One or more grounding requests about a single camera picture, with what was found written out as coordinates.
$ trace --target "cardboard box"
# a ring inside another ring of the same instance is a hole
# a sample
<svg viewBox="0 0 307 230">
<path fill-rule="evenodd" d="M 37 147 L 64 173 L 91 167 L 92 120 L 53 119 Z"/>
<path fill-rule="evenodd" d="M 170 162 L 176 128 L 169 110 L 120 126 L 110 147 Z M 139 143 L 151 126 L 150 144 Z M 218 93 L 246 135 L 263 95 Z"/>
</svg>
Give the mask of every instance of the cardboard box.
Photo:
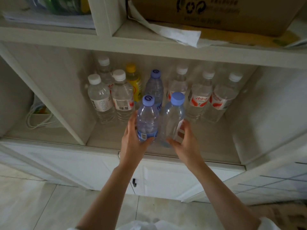
<svg viewBox="0 0 307 230">
<path fill-rule="evenodd" d="M 306 0 L 132 0 L 151 21 L 279 36 Z"/>
</svg>

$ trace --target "white shelf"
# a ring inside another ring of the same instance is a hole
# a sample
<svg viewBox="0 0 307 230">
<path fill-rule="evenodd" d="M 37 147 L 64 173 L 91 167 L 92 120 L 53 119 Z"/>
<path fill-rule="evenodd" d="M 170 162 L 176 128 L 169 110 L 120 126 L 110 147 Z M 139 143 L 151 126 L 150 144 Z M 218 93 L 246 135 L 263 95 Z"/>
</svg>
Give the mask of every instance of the white shelf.
<svg viewBox="0 0 307 230">
<path fill-rule="evenodd" d="M 45 116 L 32 116 L 31 122 L 36 124 L 44 120 Z M 25 117 L 21 118 L 4 136 L 9 139 L 34 140 L 48 143 L 61 143 L 79 145 L 78 142 L 64 127 L 38 127 L 28 129 L 25 124 Z"/>
<path fill-rule="evenodd" d="M 0 19 L 0 40 L 89 50 L 166 56 L 241 64 L 307 69 L 307 49 L 269 49 L 243 45 L 193 48 L 166 39 L 127 20 L 109 37 L 95 30 L 11 23 Z"/>
<path fill-rule="evenodd" d="M 86 146 L 120 151 L 125 128 L 126 124 L 107 126 L 97 123 Z M 203 149 L 201 155 L 205 161 L 241 164 L 224 117 L 216 124 L 192 124 L 192 129 Z M 158 142 L 154 142 L 146 154 L 178 157 L 171 147 L 163 147 Z"/>
</svg>

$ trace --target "clear plastic bottle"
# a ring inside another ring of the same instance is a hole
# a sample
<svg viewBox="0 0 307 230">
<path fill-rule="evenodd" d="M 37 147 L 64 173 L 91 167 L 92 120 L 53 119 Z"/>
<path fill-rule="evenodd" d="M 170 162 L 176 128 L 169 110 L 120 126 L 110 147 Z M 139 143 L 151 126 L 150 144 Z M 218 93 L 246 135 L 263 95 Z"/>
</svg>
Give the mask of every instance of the clear plastic bottle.
<svg viewBox="0 0 307 230">
<path fill-rule="evenodd" d="M 115 83 L 112 89 L 113 103 L 117 117 L 122 122 L 127 122 L 134 111 L 133 87 L 126 81 L 124 70 L 113 72 Z"/>
<path fill-rule="evenodd" d="M 212 78 L 214 70 L 203 71 L 202 76 L 194 81 L 190 94 L 187 116 L 190 121 L 195 121 L 204 111 L 212 93 Z"/>
<path fill-rule="evenodd" d="M 107 56 L 103 56 L 98 59 L 98 62 L 100 65 L 98 68 L 98 73 L 101 77 L 101 80 L 103 83 L 105 83 L 108 86 L 111 92 L 115 80 L 112 77 L 112 67 L 110 65 L 110 59 Z"/>
<path fill-rule="evenodd" d="M 238 81 L 241 80 L 240 72 L 232 72 L 226 84 L 218 84 L 210 97 L 210 105 L 205 109 L 202 117 L 212 123 L 216 123 L 223 116 L 226 109 L 239 93 Z"/>
<path fill-rule="evenodd" d="M 100 122 L 110 122 L 114 119 L 115 110 L 108 87 L 101 82 L 101 78 L 98 74 L 89 75 L 88 81 L 90 82 L 90 86 L 88 87 L 87 93 L 97 112 Z"/>
<path fill-rule="evenodd" d="M 173 74 L 169 79 L 169 86 L 166 94 L 168 101 L 171 100 L 172 93 L 181 92 L 185 94 L 188 88 L 186 77 L 188 67 L 185 65 L 178 65 L 176 70 L 177 73 Z"/>
<path fill-rule="evenodd" d="M 126 65 L 126 72 L 127 81 L 133 86 L 134 104 L 139 107 L 140 101 L 142 100 L 142 81 L 140 74 L 136 72 L 136 67 L 134 63 L 129 63 Z"/>
<path fill-rule="evenodd" d="M 157 137 L 159 112 L 154 103 L 154 96 L 145 95 L 143 97 L 143 105 L 138 109 L 137 125 L 140 141 L 145 141 L 150 137 Z"/>
<path fill-rule="evenodd" d="M 185 96 L 183 93 L 174 92 L 171 101 L 164 107 L 161 124 L 161 140 L 165 146 L 169 145 L 166 142 L 167 137 L 175 139 L 185 117 L 184 101 Z"/>
<path fill-rule="evenodd" d="M 163 101 L 163 83 L 161 80 L 161 72 L 158 69 L 151 71 L 150 78 L 146 83 L 145 94 L 154 96 L 155 105 L 160 112 Z"/>
</svg>

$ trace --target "cabinet handle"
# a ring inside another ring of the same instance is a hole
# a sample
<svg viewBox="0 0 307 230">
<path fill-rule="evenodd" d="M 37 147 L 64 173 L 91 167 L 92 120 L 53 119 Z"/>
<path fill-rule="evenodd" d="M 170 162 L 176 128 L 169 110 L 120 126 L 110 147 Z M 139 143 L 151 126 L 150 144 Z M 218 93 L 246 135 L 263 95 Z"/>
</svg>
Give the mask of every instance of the cabinet handle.
<svg viewBox="0 0 307 230">
<path fill-rule="evenodd" d="M 133 187 L 136 187 L 135 178 L 132 179 L 132 184 L 133 184 Z"/>
</svg>

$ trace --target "barcode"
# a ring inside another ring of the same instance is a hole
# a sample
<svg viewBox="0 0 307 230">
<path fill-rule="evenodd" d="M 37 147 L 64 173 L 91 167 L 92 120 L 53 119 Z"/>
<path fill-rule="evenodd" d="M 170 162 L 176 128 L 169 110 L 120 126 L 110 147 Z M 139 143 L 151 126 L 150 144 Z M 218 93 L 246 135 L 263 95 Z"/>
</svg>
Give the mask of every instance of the barcode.
<svg viewBox="0 0 307 230">
<path fill-rule="evenodd" d="M 124 106 L 124 107 L 119 106 L 118 108 L 119 108 L 120 110 L 129 110 L 129 107 L 127 107 L 127 106 Z"/>
<path fill-rule="evenodd" d="M 141 138 L 142 138 L 143 140 L 146 140 L 147 135 L 146 135 L 146 134 L 141 133 Z"/>
<path fill-rule="evenodd" d="M 118 107 L 127 107 L 127 104 L 129 105 L 129 103 L 127 102 L 127 100 L 116 100 L 116 104 Z"/>
</svg>

